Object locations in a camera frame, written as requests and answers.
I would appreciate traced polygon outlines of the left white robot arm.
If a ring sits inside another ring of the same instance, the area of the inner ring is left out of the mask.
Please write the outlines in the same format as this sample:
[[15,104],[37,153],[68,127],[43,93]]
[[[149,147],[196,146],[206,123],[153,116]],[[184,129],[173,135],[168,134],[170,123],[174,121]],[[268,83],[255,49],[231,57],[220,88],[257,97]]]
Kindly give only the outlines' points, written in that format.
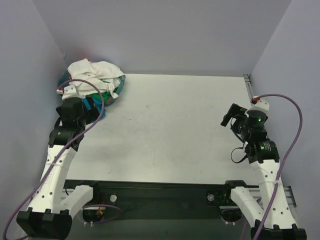
[[101,193],[89,185],[77,186],[65,199],[62,191],[86,126],[93,126],[102,110],[91,97],[71,97],[63,100],[56,111],[59,117],[49,135],[40,186],[32,194],[27,210],[19,211],[16,217],[30,238],[66,239],[80,209],[86,203],[95,206],[101,201]]

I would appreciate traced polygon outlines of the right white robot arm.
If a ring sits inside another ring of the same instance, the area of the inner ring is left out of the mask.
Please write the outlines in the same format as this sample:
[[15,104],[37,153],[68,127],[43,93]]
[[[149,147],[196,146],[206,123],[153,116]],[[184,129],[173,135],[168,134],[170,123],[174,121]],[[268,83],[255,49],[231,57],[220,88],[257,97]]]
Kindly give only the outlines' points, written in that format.
[[221,192],[227,204],[235,203],[250,225],[253,240],[305,240],[306,231],[298,227],[290,210],[279,171],[280,157],[274,141],[268,138],[265,122],[269,104],[258,101],[250,109],[232,104],[221,125],[232,119],[231,131],[241,140],[245,160],[251,166],[259,188],[258,203],[241,181],[230,182]]

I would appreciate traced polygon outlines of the white t-shirt with red print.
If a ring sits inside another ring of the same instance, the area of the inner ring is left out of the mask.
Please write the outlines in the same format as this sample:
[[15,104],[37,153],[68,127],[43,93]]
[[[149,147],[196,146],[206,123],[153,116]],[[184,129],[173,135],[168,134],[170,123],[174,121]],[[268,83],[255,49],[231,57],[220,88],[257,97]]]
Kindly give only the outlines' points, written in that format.
[[70,64],[67,72],[71,79],[85,80],[94,85],[91,86],[81,81],[71,82],[81,95],[96,94],[96,89],[99,89],[101,93],[110,94],[114,99],[119,96],[116,89],[121,84],[121,77],[125,75],[118,66],[112,63],[106,61],[91,62],[86,58]]

